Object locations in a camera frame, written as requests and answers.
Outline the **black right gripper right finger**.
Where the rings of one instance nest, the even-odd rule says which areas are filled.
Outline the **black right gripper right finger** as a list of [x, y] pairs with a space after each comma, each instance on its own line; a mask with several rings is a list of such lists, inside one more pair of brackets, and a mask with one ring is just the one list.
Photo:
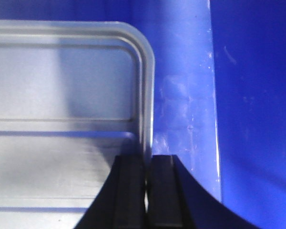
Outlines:
[[152, 229], [255, 229], [210, 195], [176, 155], [154, 155], [148, 179]]

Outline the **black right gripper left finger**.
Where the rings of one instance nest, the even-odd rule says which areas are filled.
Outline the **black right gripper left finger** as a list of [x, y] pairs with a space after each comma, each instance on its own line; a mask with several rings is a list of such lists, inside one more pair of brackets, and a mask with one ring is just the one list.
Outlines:
[[145, 170], [141, 155], [118, 155], [76, 229], [145, 229]]

